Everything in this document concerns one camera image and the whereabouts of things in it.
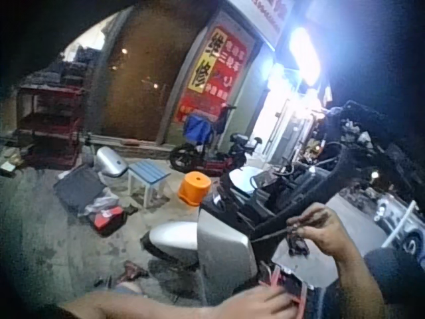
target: person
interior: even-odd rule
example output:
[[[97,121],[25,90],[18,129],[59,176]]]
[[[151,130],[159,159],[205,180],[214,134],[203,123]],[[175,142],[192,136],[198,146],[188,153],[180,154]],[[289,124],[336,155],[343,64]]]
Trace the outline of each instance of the person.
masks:
[[[384,301],[378,284],[351,240],[336,212],[314,203],[298,217],[288,219],[288,225],[302,225],[312,218],[325,217],[320,228],[298,227],[297,233],[311,239],[337,265],[339,284],[343,291],[342,317],[384,318]],[[131,283],[123,282],[111,291],[87,294],[59,308],[50,309],[55,318],[137,318],[137,319],[293,319],[298,309],[293,298],[282,287],[257,286],[229,298],[222,304],[207,308],[181,308],[144,298]]]

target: concrete floor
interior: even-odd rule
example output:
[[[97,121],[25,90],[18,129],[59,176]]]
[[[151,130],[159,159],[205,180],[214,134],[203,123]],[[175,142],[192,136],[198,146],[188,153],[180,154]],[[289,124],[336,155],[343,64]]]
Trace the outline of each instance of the concrete floor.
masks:
[[[169,170],[171,176],[165,188],[167,200],[158,201],[151,209],[142,208],[140,191],[133,197],[127,195],[127,175],[106,179],[123,206],[131,203],[141,208],[105,239],[64,210],[52,190],[59,171],[27,168],[13,179],[0,177],[1,266],[30,307],[81,296],[93,289],[99,276],[119,276],[128,259],[149,269],[151,277],[139,283],[150,297],[174,303],[178,294],[181,297],[177,304],[200,304],[192,293],[196,282],[191,276],[171,272],[163,262],[140,249],[140,237],[152,227],[165,221],[197,218],[197,209],[186,206],[176,196],[183,174],[172,171],[165,161],[157,164]],[[384,241],[383,231],[341,197],[334,197],[329,206],[338,212],[363,254]],[[309,245],[308,259],[290,258],[282,243],[274,260],[294,269],[308,282],[325,286],[336,278],[335,265],[314,244]]]

